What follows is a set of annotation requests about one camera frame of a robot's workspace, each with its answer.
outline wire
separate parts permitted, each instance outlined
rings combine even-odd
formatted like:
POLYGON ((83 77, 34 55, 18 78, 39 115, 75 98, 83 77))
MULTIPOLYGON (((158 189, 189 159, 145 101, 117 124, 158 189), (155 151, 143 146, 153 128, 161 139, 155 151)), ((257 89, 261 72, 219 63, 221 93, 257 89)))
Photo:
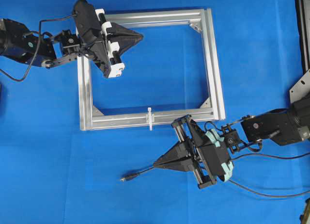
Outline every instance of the wire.
POLYGON ((218 131, 222 131, 221 129, 217 128, 217 126, 212 122, 212 121, 207 121, 206 123, 204 123, 204 131, 207 131, 207 124, 211 124, 213 125, 214 128, 216 128, 218 131))
POLYGON ((43 19, 43 20, 40 20, 39 22, 39 39, 38 39, 38 44, 37 44, 37 47, 35 49, 35 52, 34 52, 34 55, 33 55, 33 58, 31 60, 31 62, 29 63, 28 67, 27 67, 27 70, 24 74, 24 76, 21 78, 21 79, 16 79, 14 77, 12 77, 11 75, 9 75, 8 73, 6 73, 5 71, 3 71, 2 69, 0 69, 0 72, 3 73, 4 75, 6 75, 7 77, 9 77, 10 79, 16 81, 16 82, 22 82, 23 80, 25 80, 25 78, 27 77, 29 71, 30 71, 30 68, 35 60, 35 58, 37 57, 37 54, 38 54, 38 51, 39 51, 39 47, 40 47, 40 44, 41 44, 41 38, 42 38, 42 35, 41 35, 41 25, 43 22, 52 22, 52 21, 63 21, 63 20, 66 20, 66 19, 69 19, 69 18, 72 18, 76 16, 76 14, 74 15, 70 15, 70 16, 66 16, 66 17, 63 17, 63 18, 57 18, 57 19, 43 19))
POLYGON ((307 156, 307 155, 310 155, 310 152, 309 152, 309 153, 306 153, 306 154, 303 154, 303 155, 294 156, 294 157, 280 157, 280 156, 275 156, 275 155, 266 155, 266 154, 259 154, 259 153, 250 153, 250 154, 240 155, 240 156, 238 156, 238 157, 236 157, 236 158, 232 158, 231 160, 232 160, 232 161, 238 160, 238 159, 241 159, 241 158, 246 157, 246 156, 262 156, 262 157, 273 158, 273 159, 278 159, 278 160, 295 160, 295 159, 299 159, 299 158, 304 157, 304 156, 307 156))
POLYGON ((259 196, 269 197, 269 198, 292 198, 292 197, 302 196, 302 195, 305 195, 307 193, 310 193, 310 190, 307 190, 307 191, 304 191, 301 193, 290 194, 290 195, 270 195, 270 194, 264 194, 264 193, 256 192, 256 191, 249 189, 249 188, 247 188, 241 184, 238 184, 237 182, 235 182, 231 179, 229 179, 228 181, 233 183, 234 185, 244 189, 244 190, 247 190, 248 192, 254 193, 254 194, 259 195, 259 196))

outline gray metal bracket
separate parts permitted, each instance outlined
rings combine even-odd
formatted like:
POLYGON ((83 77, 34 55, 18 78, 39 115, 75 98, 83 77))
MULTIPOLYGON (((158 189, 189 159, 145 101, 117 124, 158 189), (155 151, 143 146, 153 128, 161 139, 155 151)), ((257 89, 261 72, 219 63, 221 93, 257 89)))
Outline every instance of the gray metal bracket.
POLYGON ((308 70, 303 77, 290 89, 291 104, 300 100, 310 92, 310 70, 308 70))

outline metal bracket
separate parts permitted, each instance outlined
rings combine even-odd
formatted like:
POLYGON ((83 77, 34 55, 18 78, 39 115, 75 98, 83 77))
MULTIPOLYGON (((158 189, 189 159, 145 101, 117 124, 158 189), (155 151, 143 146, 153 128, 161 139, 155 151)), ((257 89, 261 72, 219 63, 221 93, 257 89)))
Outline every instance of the metal bracket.
POLYGON ((300 100, 310 92, 310 70, 308 70, 303 77, 290 89, 291 104, 300 100))
POLYGON ((190 25, 189 25, 193 30, 195 30, 196 32, 198 33, 201 33, 202 32, 202 25, 200 22, 191 22, 190 25))
POLYGON ((104 116, 104 114, 100 112, 99 109, 93 105, 93 116, 104 116))
MULTIPOLYGON (((106 19, 126 28, 189 25, 195 29, 196 26, 195 30, 201 34, 209 95, 208 104, 197 109, 153 112, 151 113, 151 126, 171 124, 176 118, 187 114, 192 115, 195 121, 225 119, 211 9, 115 14, 106 15, 106 19)), ((93 108, 91 67, 86 57, 77 58, 77 77, 81 130, 150 126, 147 112, 103 115, 98 109, 93 108)))
POLYGON ((199 107, 200 109, 211 108, 210 98, 208 97, 199 107))

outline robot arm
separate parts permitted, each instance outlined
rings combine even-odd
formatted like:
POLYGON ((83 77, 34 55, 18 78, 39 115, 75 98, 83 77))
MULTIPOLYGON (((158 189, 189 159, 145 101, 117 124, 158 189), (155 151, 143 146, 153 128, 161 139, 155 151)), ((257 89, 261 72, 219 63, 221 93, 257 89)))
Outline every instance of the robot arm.
MULTIPOLYGON (((153 163, 152 168, 192 171, 198 187, 202 189, 215 185, 217 177, 223 182, 230 179, 234 164, 229 150, 232 154, 246 148, 259 152, 264 139, 271 139, 278 145, 304 141, 310 137, 309 125, 310 95, 292 103, 288 109, 276 109, 258 116, 248 115, 222 126, 221 129, 214 125, 215 128, 203 131, 191 119, 191 116, 187 115, 172 123, 179 141, 167 153, 159 157, 153 163), (232 128, 239 122, 247 136, 248 143, 241 140, 237 130, 232 128), (186 135, 184 125, 187 126, 191 137, 186 135)), ((130 180, 139 174, 127 175, 121 180, 130 180)))
POLYGON ((70 30, 53 36, 30 31, 24 24, 0 20, 0 55, 19 63, 52 68, 75 61, 79 56, 91 59, 106 78, 118 77, 125 67, 120 56, 143 39, 143 35, 106 21, 104 10, 96 12, 86 0, 78 0, 72 16, 78 35, 70 30), (60 43, 62 57, 56 58, 53 45, 60 43))

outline white plastic clip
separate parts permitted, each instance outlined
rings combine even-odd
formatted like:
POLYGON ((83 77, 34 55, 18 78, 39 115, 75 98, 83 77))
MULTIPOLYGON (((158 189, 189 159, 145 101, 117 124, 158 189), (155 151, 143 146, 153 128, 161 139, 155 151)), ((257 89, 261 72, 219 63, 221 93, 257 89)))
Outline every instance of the white plastic clip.
POLYGON ((152 108, 147 108, 148 114, 146 115, 146 122, 149 123, 150 131, 153 130, 153 121, 154 121, 154 114, 152 114, 152 108))

